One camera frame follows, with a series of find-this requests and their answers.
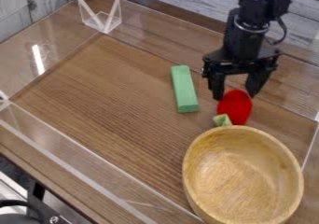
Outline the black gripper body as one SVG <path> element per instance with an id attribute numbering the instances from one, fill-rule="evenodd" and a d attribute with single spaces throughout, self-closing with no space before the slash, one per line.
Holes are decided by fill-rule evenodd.
<path id="1" fill-rule="evenodd" d="M 278 49 L 261 47 L 254 58 L 238 59 L 220 48 L 202 56 L 200 74 L 202 77 L 210 77 L 216 73 L 224 76 L 241 74 L 268 76 L 277 68 L 278 56 Z"/>

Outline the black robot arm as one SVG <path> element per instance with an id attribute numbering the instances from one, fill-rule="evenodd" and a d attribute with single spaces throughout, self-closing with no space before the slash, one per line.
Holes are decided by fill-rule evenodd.
<path id="1" fill-rule="evenodd" d="M 228 13 L 220 49 L 202 56 L 201 76 L 208 79 L 213 99 L 224 96 L 226 76 L 246 74 L 245 91 L 254 97 L 277 67 L 274 46 L 286 36 L 281 16 L 290 0 L 237 0 Z"/>

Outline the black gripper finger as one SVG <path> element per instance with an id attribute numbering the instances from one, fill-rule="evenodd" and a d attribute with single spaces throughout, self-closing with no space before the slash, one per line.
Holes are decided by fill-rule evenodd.
<path id="1" fill-rule="evenodd" d="M 225 76 L 220 73 L 213 73 L 208 76 L 208 88 L 212 91 L 213 99 L 220 101 L 224 94 Z"/>
<path id="2" fill-rule="evenodd" d="M 250 97 L 254 97 L 260 92 L 270 74 L 270 71 L 257 71 L 248 74 L 245 80 L 245 90 Z"/>

